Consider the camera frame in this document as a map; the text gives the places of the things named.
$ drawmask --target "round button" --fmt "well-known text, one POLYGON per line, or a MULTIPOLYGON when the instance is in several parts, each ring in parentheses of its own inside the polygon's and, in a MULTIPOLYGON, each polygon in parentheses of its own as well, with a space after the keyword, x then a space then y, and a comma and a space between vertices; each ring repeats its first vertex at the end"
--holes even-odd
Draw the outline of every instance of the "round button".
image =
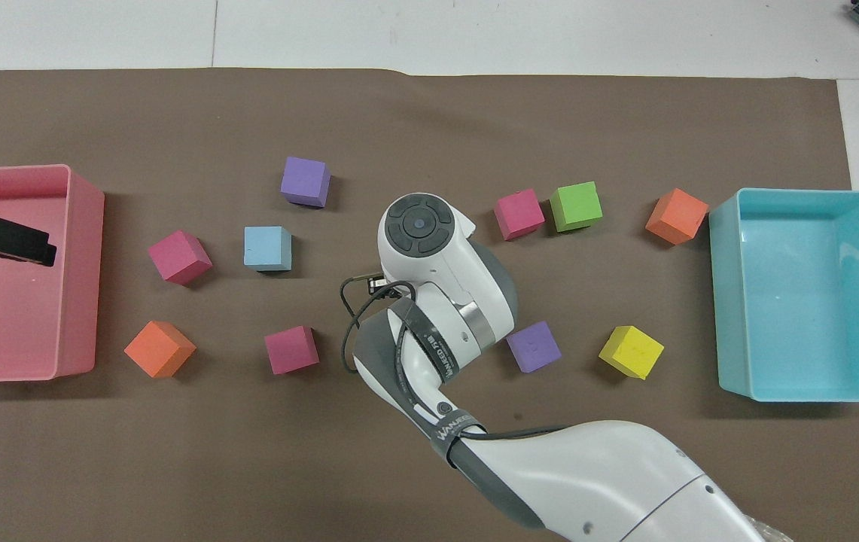
POLYGON ((402 217, 402 229, 409 236, 422 239, 436 230, 436 217, 426 207, 413 207, 402 217))

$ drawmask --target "green cube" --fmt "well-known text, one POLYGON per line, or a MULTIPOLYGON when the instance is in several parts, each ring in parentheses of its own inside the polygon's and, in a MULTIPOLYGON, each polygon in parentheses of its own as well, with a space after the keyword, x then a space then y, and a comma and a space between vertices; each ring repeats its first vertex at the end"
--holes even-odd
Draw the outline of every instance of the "green cube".
POLYGON ((553 207, 556 231, 593 226, 604 217, 595 182, 581 182, 557 188, 550 198, 550 207, 553 207))

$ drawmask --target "gray strap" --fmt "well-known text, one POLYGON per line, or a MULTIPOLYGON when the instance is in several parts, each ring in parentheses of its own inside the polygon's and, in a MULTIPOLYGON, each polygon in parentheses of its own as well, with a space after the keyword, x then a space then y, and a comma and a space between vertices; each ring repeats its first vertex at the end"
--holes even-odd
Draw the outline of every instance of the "gray strap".
POLYGON ((478 419, 475 419, 473 415, 461 408, 457 408, 443 416, 439 422, 436 422, 435 428, 433 428, 432 433, 429 435, 433 449, 436 450, 436 453, 442 455, 443 459, 446 459, 446 462, 449 462, 450 447, 456 442, 456 439, 459 438, 464 429, 471 425, 482 427, 478 419))
POLYGON ((416 342, 422 347, 422 351, 425 351, 426 357, 429 358, 433 367, 436 367, 436 373, 439 373, 443 384, 456 377, 459 373, 456 356, 449 349, 446 340, 443 340, 443 335, 425 315, 425 312, 408 297, 396 301, 390 306, 390 309, 399 319, 406 322, 406 327, 411 330, 416 342))

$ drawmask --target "brown tablecloth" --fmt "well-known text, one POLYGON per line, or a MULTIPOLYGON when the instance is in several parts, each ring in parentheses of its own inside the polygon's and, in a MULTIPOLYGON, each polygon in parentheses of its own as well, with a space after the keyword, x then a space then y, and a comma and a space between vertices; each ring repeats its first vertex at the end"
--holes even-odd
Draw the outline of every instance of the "brown tablecloth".
POLYGON ((721 390, 707 226, 676 248, 643 230, 674 187, 711 207, 742 186, 849 188, 832 81, 0 72, 0 166, 60 162, 107 195, 98 364, 0 384, 0 540, 556 539, 502 517, 340 368, 337 285, 378 268, 377 221, 411 191, 477 221, 519 326, 547 320, 563 352, 521 374, 499 343, 446 386, 457 404, 498 431, 644 423, 795 540, 859 540, 859 404, 721 390), (328 162, 325 209, 282 199, 288 155, 328 162), (501 240, 497 198, 583 181, 598 225, 501 240), (258 225, 291 231, 291 272, 242 265, 258 225), (146 251, 178 229, 215 262, 192 288, 146 251), (123 353, 151 319, 198 345, 175 378, 123 353), (299 324, 322 363, 273 376, 263 336, 299 324), (597 359, 626 324, 666 346, 646 382, 597 359))

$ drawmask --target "white table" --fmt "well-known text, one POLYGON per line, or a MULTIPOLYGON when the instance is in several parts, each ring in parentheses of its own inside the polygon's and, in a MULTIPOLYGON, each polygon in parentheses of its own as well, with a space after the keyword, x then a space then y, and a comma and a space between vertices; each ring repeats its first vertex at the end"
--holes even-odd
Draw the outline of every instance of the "white table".
POLYGON ((172 4, 0 1, 0 69, 214 65, 838 79, 851 182, 859 189, 859 27, 845 1, 172 4))

